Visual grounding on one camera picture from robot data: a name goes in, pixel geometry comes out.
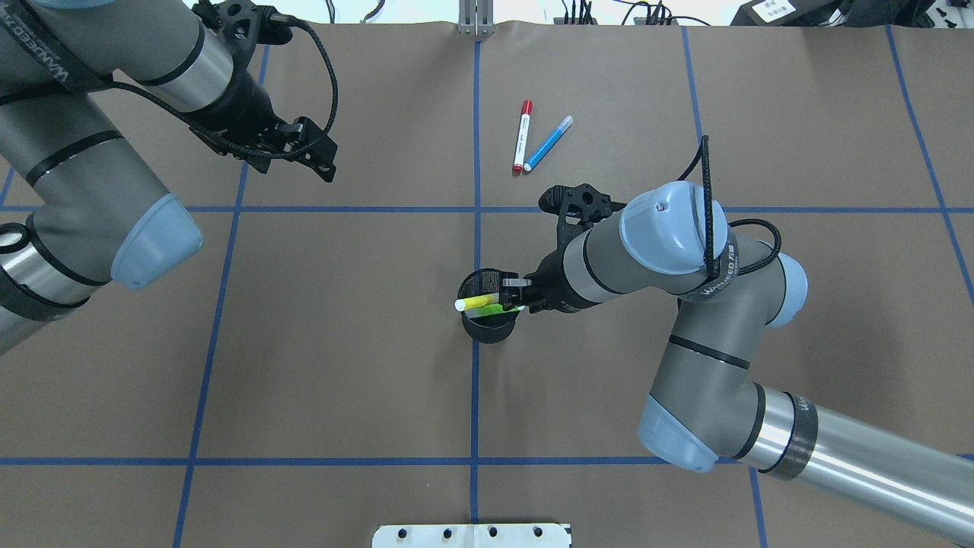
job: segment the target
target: white metal bracket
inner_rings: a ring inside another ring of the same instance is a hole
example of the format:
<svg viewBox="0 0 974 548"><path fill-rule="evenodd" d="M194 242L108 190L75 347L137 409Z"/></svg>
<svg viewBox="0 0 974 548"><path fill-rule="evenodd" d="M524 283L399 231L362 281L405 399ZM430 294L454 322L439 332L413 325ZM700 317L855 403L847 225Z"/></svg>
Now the white metal bracket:
<svg viewBox="0 0 974 548"><path fill-rule="evenodd" d="M494 0L460 0L461 34L486 38L494 34Z"/></svg>
<svg viewBox="0 0 974 548"><path fill-rule="evenodd" d="M382 526L372 548L571 548L572 527L561 524Z"/></svg>

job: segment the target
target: white label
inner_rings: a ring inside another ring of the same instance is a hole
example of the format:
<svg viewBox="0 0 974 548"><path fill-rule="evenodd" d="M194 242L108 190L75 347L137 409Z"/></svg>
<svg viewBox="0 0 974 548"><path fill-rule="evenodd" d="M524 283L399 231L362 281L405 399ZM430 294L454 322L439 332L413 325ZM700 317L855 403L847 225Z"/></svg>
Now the white label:
<svg viewBox="0 0 974 548"><path fill-rule="evenodd" d="M528 147L528 128L531 126L531 116L521 114L521 127L517 131L517 145L514 147L514 165L524 167L524 151Z"/></svg>
<svg viewBox="0 0 974 548"><path fill-rule="evenodd" d="M758 14L758 17L765 20L765 22L772 22L773 20L779 20L788 14L795 13L795 6L791 5L788 0L767 0L767 2L762 2L761 4L755 4L751 6L754 9L754 13Z"/></svg>

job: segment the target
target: yellow highlighter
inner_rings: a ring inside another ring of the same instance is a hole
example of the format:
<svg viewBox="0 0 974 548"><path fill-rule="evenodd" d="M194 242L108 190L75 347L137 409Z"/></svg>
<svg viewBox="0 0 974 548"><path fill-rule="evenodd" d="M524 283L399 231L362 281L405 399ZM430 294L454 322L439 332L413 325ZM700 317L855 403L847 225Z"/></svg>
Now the yellow highlighter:
<svg viewBox="0 0 974 548"><path fill-rule="evenodd" d="M501 299L500 294L479 294L477 296L469 296L467 298L458 298L453 306L457 309L457 312L463 312L464 310L470 310L471 308L480 308L487 306L488 304L497 304Z"/></svg>

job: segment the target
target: green highlighter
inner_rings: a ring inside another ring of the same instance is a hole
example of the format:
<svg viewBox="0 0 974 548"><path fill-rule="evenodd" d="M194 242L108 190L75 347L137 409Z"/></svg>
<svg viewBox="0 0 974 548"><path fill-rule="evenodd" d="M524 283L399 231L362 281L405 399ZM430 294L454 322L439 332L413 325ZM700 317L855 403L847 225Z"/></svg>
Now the green highlighter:
<svg viewBox="0 0 974 548"><path fill-rule="evenodd" d="M481 306L480 308L471 308L470 310L465 310L464 314L468 318L484 318L486 316L497 316L498 314L520 312L521 310L524 310L523 306L516 306L510 310L504 310L504 306L502 304L488 304L487 306Z"/></svg>

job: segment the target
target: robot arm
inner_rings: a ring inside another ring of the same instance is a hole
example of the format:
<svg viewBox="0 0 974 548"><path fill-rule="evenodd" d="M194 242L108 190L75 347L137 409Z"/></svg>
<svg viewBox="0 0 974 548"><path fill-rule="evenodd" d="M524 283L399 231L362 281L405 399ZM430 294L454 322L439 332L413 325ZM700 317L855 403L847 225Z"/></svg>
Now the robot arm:
<svg viewBox="0 0 974 548"><path fill-rule="evenodd" d="M297 161L331 181L337 84L314 31L249 1L0 0L0 153L45 205L0 226L0 353L112 280L138 290L195 253L193 219L88 93L150 98L260 172ZM325 128L284 123L246 68L258 43L309 31L332 80ZM144 88L113 82L122 70Z"/></svg>
<svg viewBox="0 0 974 548"><path fill-rule="evenodd" d="M720 268L708 272L703 195L685 180L628 205L589 185L549 190L540 205L559 213L558 249L523 279L471 275L458 297L497 293L508 311L465 313L465 328L498 342L514 327L515 307L573 313L663 289L680 299L680 311L637 430L648 450L695 472L709 471L718 456L740 460L974 546L974 463L749 379L765 327L787 324L802 308L807 279L793 258L774 252L777 244L735 233L716 201L711 237Z"/></svg>

